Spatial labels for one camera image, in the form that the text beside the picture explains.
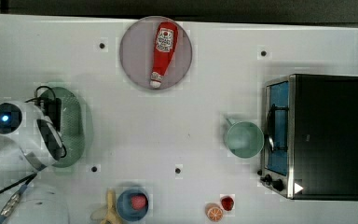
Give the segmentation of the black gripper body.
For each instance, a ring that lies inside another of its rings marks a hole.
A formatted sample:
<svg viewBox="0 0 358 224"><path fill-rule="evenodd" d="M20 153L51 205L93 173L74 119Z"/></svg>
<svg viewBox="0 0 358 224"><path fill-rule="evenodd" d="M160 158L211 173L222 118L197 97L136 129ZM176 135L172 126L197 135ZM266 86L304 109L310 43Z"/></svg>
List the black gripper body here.
<svg viewBox="0 0 358 224"><path fill-rule="evenodd" d="M59 131L62 119L62 101L59 98L41 97L39 107L43 113L42 119L49 120L54 128Z"/></svg>

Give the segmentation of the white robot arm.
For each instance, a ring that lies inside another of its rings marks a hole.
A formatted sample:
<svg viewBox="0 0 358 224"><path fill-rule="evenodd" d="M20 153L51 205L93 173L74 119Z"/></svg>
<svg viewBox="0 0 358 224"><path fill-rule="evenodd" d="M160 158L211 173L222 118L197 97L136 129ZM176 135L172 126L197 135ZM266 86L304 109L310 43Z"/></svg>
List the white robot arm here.
<svg viewBox="0 0 358 224"><path fill-rule="evenodd" d="M61 135L40 106L0 104L0 224L14 213L37 174L65 155Z"/></svg>

